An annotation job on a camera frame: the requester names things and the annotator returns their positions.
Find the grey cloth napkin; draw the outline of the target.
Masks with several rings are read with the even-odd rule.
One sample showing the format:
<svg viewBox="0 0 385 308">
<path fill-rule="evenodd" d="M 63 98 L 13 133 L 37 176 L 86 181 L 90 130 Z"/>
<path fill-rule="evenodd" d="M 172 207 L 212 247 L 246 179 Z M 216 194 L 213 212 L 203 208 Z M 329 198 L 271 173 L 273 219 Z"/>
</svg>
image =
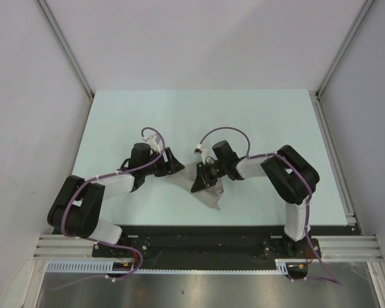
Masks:
<svg viewBox="0 0 385 308">
<path fill-rule="evenodd" d="M 196 163 L 190 163 L 186 164 L 183 170 L 173 175 L 168 175 L 166 179 L 169 183 L 185 190 L 208 208 L 220 210 L 218 203 L 224 193 L 222 180 L 219 180 L 214 187 L 206 188 L 198 192 L 191 192 L 196 175 Z"/>
</svg>

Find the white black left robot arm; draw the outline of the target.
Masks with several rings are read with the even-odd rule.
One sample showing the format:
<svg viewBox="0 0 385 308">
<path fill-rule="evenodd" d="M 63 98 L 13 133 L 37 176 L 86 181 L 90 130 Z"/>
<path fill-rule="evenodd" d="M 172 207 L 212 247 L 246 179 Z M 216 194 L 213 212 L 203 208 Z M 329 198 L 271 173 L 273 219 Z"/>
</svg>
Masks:
<svg viewBox="0 0 385 308">
<path fill-rule="evenodd" d="M 90 180 L 68 176 L 48 212 L 47 223 L 65 236 L 104 242 L 109 252 L 120 257 L 128 251 L 129 241 L 121 236 L 121 227 L 100 218 L 102 203 L 136 191 L 147 176 L 169 176 L 184 169 L 170 148 L 160 152 L 149 144 L 136 143 L 115 173 Z"/>
</svg>

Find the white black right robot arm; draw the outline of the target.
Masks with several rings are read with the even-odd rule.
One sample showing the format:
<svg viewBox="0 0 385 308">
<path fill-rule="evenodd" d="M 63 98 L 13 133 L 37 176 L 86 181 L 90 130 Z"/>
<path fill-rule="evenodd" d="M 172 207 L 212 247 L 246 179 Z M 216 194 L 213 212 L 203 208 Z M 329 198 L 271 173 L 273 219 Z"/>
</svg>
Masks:
<svg viewBox="0 0 385 308">
<path fill-rule="evenodd" d="M 196 178 L 190 191 L 210 189 L 224 176 L 233 181 L 267 177 L 286 203 L 284 252 L 290 257 L 304 253 L 307 247 L 304 239 L 310 231 L 309 203 L 320 181 L 315 168 L 290 145 L 275 153 L 253 157 L 238 157 L 227 141 L 216 143 L 212 150 L 216 158 L 210 158 L 201 144 L 194 149 L 201 155 L 201 162 L 196 164 Z"/>
</svg>

